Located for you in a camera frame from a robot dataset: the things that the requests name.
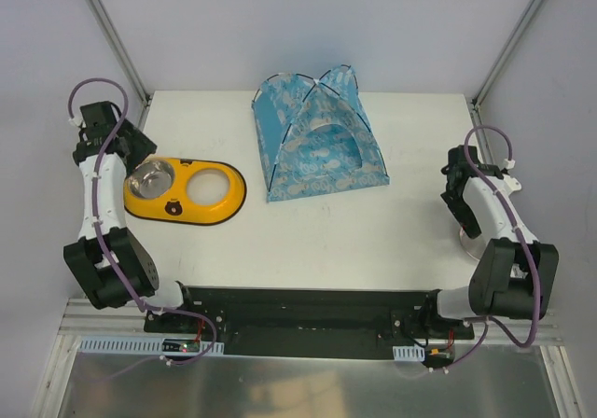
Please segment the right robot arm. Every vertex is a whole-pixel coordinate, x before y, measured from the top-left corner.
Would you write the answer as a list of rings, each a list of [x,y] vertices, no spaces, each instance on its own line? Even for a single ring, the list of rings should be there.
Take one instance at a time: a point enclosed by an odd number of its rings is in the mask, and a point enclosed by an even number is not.
[[[554,245],[540,243],[516,212],[510,195],[521,190],[521,183],[506,170],[481,163],[473,146],[450,149],[441,172],[447,177],[442,200],[464,233],[481,239],[485,249],[469,285],[439,291],[437,306],[420,314],[422,332],[441,338],[453,320],[483,315],[531,320],[535,307],[544,317],[559,253]]]

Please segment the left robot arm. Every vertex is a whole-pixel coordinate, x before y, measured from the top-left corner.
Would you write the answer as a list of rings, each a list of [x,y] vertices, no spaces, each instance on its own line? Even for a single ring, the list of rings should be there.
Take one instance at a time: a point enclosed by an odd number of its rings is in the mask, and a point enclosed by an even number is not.
[[[63,248],[66,265],[91,305],[99,310],[139,301],[159,313],[175,332],[191,331],[196,309],[185,302],[183,285],[160,280],[157,267],[126,224],[124,184],[157,146],[125,120],[107,150],[102,145],[117,125],[119,108],[102,101],[80,108],[74,161],[84,183],[84,213],[76,241]]]

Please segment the steel pet bowl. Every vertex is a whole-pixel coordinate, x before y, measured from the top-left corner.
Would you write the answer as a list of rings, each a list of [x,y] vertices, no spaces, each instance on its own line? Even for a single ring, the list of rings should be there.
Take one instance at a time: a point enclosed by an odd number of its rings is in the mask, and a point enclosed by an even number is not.
[[[464,229],[460,229],[459,241],[467,255],[475,261],[480,261],[486,248],[486,243],[481,235],[476,238],[470,238]]]
[[[147,160],[127,178],[125,187],[136,198],[154,200],[174,184],[175,173],[166,160]]]

